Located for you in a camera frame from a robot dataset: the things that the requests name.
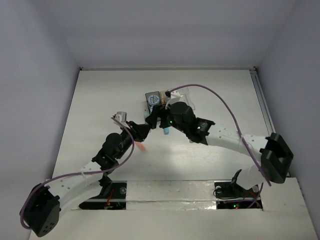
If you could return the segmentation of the orange highlighter pen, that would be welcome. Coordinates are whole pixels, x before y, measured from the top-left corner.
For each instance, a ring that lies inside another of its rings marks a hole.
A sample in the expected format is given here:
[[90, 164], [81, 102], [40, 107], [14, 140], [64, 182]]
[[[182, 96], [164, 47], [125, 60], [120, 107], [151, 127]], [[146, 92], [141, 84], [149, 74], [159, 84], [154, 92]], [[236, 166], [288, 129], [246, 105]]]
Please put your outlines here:
[[136, 147], [137, 147], [142, 153], [146, 153], [146, 152], [147, 152], [145, 146], [144, 146], [141, 142], [135, 141], [134, 143], [135, 143]]

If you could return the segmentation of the blue cleaning gel jar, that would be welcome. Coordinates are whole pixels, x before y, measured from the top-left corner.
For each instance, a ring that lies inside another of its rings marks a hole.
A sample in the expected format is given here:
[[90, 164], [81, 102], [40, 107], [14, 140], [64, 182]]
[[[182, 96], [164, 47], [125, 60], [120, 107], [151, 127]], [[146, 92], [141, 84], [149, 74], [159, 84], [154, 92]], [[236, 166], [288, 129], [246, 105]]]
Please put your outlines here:
[[160, 102], [160, 97], [157, 94], [152, 94], [147, 97], [147, 103], [149, 106], [158, 105]]

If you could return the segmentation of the blue highlighter pen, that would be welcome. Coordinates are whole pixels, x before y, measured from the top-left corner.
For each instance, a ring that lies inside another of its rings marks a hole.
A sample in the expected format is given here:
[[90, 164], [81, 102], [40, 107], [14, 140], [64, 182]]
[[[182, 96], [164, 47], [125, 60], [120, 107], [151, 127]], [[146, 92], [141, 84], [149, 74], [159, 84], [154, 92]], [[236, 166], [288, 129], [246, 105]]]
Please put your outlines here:
[[144, 118], [147, 118], [149, 116], [149, 112], [147, 110], [144, 110], [143, 116], [144, 116]]

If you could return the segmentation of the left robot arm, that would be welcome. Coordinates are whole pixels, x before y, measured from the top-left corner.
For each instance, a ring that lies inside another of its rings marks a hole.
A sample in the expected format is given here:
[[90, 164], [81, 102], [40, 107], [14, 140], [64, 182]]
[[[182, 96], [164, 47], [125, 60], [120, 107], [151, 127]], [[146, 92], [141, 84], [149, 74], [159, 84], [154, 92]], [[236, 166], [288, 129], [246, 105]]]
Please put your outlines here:
[[95, 196], [110, 194], [112, 180], [109, 174], [123, 165], [119, 160], [128, 152], [133, 154], [136, 143], [143, 142], [150, 130], [149, 124], [115, 120], [121, 133], [107, 135], [101, 149], [79, 171], [66, 173], [35, 185], [20, 212], [20, 224], [37, 237], [47, 235], [60, 217]]

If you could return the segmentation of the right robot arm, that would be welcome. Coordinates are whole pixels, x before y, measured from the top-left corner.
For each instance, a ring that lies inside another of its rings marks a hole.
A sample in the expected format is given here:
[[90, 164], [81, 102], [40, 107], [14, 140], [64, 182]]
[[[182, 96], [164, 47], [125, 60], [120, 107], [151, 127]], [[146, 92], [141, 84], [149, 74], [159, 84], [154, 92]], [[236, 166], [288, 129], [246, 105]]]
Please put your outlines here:
[[193, 143], [221, 147], [251, 157], [253, 165], [238, 170], [230, 183], [230, 190], [235, 196], [242, 196], [253, 186], [264, 182], [283, 184], [294, 158], [280, 134], [273, 132], [270, 136], [256, 136], [229, 130], [197, 117], [184, 102], [176, 102], [169, 107], [154, 106], [145, 121], [152, 129], [175, 128]]

